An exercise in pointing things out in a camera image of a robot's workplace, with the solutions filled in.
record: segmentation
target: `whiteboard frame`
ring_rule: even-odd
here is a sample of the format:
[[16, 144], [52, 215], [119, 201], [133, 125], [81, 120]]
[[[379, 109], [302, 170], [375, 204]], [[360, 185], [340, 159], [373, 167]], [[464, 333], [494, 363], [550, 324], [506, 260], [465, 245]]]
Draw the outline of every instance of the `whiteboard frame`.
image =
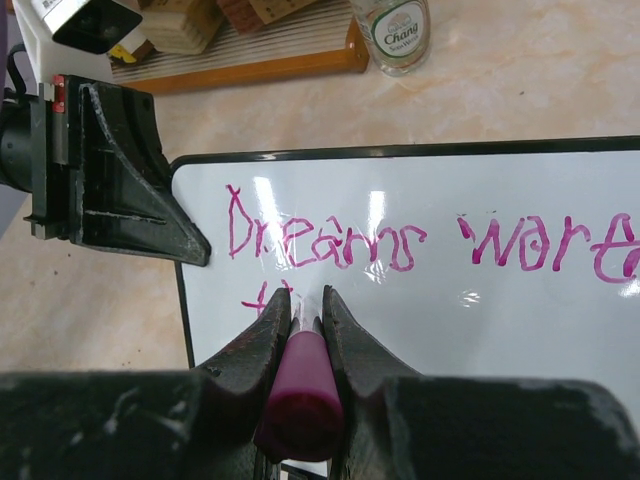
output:
[[[182, 167], [194, 164], [247, 163], [261, 161], [367, 159], [385, 157], [437, 157], [463, 155], [504, 155], [572, 152], [615, 152], [640, 150], [640, 135], [624, 137], [571, 138], [553, 140], [517, 140], [508, 142], [448, 143], [433, 145], [388, 145], [371, 147], [323, 148], [271, 152], [219, 153], [187, 155], [171, 164], [173, 175]], [[182, 263], [175, 262], [180, 311], [187, 347], [189, 368], [195, 367], [191, 327], [187, 307], [187, 292], [182, 274]]]

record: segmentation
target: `marble tabletop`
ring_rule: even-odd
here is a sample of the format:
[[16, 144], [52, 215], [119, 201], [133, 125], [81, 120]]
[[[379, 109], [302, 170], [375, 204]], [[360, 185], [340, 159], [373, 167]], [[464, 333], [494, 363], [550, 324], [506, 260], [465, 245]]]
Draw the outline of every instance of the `marble tabletop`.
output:
[[[413, 75], [337, 75], [156, 98], [181, 155], [640, 133], [637, 0], [431, 0]], [[171, 262], [0, 240], [0, 370], [187, 366]]]

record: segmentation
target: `marker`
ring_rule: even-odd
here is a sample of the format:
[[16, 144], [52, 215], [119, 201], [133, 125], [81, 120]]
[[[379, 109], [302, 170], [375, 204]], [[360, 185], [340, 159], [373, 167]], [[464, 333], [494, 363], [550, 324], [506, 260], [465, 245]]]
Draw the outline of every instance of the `marker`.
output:
[[274, 462], [321, 462], [340, 446], [344, 413], [333, 377], [319, 309], [300, 302], [253, 439]]

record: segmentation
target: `glass bottle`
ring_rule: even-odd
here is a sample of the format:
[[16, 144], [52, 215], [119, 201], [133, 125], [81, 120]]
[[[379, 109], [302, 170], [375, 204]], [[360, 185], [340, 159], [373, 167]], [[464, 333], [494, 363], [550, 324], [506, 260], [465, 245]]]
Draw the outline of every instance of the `glass bottle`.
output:
[[427, 58], [431, 17], [427, 0], [350, 0], [373, 61], [399, 77]]

